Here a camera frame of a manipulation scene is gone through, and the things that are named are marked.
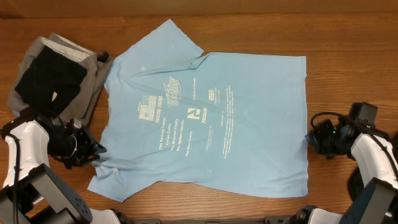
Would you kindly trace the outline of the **light blue printed t-shirt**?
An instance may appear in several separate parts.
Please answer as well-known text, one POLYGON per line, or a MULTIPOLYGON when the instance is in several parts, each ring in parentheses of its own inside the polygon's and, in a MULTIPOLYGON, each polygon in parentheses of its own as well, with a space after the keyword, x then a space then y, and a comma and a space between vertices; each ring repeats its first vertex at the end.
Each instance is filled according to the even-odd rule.
POLYGON ((205 53, 166 21, 111 66, 89 190, 118 202, 156 182, 306 196, 306 76, 304 56, 205 53))

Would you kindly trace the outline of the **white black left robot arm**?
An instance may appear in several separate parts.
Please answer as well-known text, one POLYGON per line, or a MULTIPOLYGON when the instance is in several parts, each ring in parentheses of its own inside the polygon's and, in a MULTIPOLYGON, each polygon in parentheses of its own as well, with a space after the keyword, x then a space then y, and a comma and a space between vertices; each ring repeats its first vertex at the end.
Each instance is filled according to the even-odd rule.
POLYGON ((106 148, 79 120, 64 123, 52 111, 26 108, 5 124, 9 167, 1 189, 1 223, 121 223, 112 209, 95 210, 49 167, 49 158, 67 169, 100 158, 106 148))

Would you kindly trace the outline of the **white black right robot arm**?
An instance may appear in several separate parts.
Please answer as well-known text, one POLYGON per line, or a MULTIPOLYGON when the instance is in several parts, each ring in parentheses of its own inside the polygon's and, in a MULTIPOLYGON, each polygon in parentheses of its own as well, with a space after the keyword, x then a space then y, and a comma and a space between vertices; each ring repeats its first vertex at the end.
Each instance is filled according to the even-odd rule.
POLYGON ((348 181, 353 203, 343 214, 308 205, 284 223, 397 223, 397 153, 389 135, 376 128, 376 115, 377 106, 359 102, 347 115, 336 113, 337 124, 312 124, 306 139, 317 154, 356 161, 348 181))

